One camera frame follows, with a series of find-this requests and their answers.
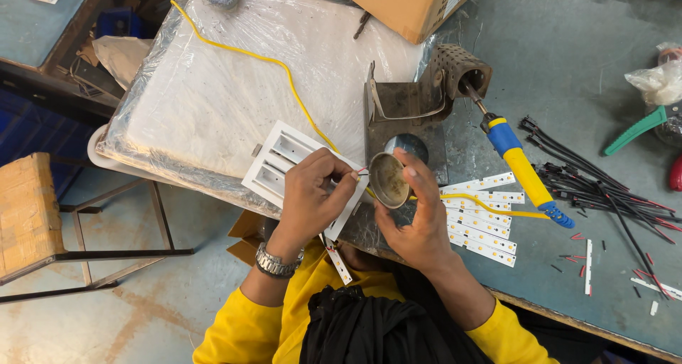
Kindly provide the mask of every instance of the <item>yellow soldering iron handle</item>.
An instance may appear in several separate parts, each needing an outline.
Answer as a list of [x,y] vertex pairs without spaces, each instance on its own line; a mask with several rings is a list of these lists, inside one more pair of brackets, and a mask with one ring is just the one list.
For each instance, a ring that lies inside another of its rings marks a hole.
[[558,225],[566,228],[575,227],[575,221],[557,208],[557,203],[547,192],[547,188],[542,184],[533,166],[528,162],[523,153],[521,142],[518,141],[512,128],[509,127],[507,120],[498,116],[488,123],[488,127],[490,129],[490,132],[486,134],[488,140],[502,159],[505,159],[518,182],[526,190],[526,195],[533,202],[533,205],[538,210],[545,212]]

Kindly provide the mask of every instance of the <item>green pliers handle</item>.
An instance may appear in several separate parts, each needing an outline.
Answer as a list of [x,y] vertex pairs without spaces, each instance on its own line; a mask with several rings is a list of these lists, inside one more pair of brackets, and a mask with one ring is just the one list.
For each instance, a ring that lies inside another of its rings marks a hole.
[[632,124],[630,128],[626,130],[626,132],[622,133],[621,136],[618,136],[618,139],[616,139],[615,142],[611,143],[609,147],[606,147],[606,150],[604,150],[603,153],[606,156],[611,156],[637,136],[642,135],[642,133],[645,131],[648,131],[653,127],[656,127],[657,125],[663,124],[667,121],[668,116],[666,115],[666,106],[660,105],[656,107],[652,113],[644,116],[642,120]]

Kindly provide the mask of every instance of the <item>wooden stool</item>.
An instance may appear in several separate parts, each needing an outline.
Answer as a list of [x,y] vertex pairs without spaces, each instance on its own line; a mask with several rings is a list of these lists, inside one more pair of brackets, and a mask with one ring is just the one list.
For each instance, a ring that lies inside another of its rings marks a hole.
[[[84,161],[53,158],[56,163],[83,165]],[[147,183],[156,219],[166,249],[143,251],[87,251],[83,242],[80,213],[100,213],[93,204]],[[74,218],[78,251],[66,251],[61,238],[59,212]],[[67,290],[34,292],[0,297],[0,304],[104,290],[118,286],[117,280],[166,257],[186,256],[193,249],[175,249],[166,213],[155,181],[138,179],[77,206],[60,206],[50,172],[50,155],[43,152],[13,161],[0,168],[0,286],[52,263],[82,262],[85,286]],[[88,262],[144,259],[98,281],[92,281]]]

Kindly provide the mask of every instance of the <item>blue plastic crate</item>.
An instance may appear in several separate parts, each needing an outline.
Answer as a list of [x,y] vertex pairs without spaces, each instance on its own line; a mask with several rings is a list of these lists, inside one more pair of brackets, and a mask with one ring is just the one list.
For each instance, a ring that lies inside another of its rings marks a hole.
[[[88,160],[87,143],[95,130],[0,89],[0,165],[34,152]],[[79,167],[51,163],[55,193],[60,197]]]
[[143,33],[142,21],[130,6],[104,10],[97,17],[95,39],[105,35],[142,38]]

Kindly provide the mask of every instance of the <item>concrete floor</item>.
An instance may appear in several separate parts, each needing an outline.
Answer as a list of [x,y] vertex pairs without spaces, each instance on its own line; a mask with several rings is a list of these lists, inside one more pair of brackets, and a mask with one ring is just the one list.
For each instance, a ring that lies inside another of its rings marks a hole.
[[[135,177],[87,168],[63,204],[77,204]],[[0,306],[0,364],[189,363],[217,310],[249,267],[225,249],[241,209],[188,189],[159,185],[175,247],[194,248],[141,269],[113,290]],[[89,250],[163,249],[144,185],[81,215]],[[78,249],[70,214],[64,247]],[[135,260],[90,264],[97,280]],[[52,264],[0,288],[0,296],[82,286],[80,263]]]

